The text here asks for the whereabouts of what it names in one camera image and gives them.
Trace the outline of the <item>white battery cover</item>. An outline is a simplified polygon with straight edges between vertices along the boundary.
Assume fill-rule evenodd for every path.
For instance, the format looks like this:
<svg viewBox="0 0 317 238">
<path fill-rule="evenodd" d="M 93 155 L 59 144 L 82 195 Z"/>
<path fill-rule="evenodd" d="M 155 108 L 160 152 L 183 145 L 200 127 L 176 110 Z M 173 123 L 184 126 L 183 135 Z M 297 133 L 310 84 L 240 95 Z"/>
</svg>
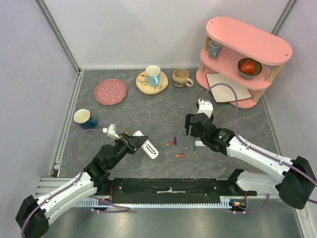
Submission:
<svg viewBox="0 0 317 238">
<path fill-rule="evenodd" d="M 195 146 L 206 147 L 206 145 L 202 141 L 195 141 Z"/>
</svg>

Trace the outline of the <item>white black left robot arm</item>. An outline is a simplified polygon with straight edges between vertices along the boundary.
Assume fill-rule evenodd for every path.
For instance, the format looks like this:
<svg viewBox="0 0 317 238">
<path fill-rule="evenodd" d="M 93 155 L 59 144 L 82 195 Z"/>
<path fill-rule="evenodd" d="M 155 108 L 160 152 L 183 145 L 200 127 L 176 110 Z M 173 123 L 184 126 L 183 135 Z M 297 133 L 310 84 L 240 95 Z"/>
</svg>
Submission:
<svg viewBox="0 0 317 238">
<path fill-rule="evenodd" d="M 78 175 L 57 189 L 35 198 L 26 197 L 15 217 L 21 228 L 21 237 L 39 238 L 59 215 L 80 200 L 108 192 L 110 170 L 127 154 L 136 153 L 148 140 L 144 135 L 121 133 L 114 145 L 103 145 L 92 161 L 81 167 Z"/>
</svg>

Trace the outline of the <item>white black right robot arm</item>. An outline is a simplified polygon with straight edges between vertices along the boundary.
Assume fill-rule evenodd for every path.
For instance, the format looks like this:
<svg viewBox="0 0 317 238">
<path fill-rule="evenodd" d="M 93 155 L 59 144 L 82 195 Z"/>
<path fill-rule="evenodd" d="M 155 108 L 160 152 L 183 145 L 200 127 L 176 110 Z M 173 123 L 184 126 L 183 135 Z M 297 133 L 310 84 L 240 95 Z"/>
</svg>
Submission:
<svg viewBox="0 0 317 238">
<path fill-rule="evenodd" d="M 214 152 L 240 159 L 266 173 L 252 175 L 241 171 L 227 182 L 228 192 L 238 195 L 244 191 L 277 194 L 287 205 L 302 210 L 317 185 L 315 174 L 305 158 L 283 157 L 236 136 L 226 128 L 217 128 L 213 118 L 204 113 L 187 114 L 185 135 L 197 137 L 203 146 Z"/>
</svg>

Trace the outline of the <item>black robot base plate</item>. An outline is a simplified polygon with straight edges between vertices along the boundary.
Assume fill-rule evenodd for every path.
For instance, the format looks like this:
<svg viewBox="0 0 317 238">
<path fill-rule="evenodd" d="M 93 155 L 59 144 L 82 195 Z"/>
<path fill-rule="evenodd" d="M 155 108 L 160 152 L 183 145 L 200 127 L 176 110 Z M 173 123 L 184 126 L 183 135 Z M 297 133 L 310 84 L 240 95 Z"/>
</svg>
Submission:
<svg viewBox="0 0 317 238">
<path fill-rule="evenodd" d="M 96 195 L 112 195 L 115 204 L 219 203 L 221 196 L 256 196 L 232 179 L 216 178 L 114 178 Z"/>
</svg>

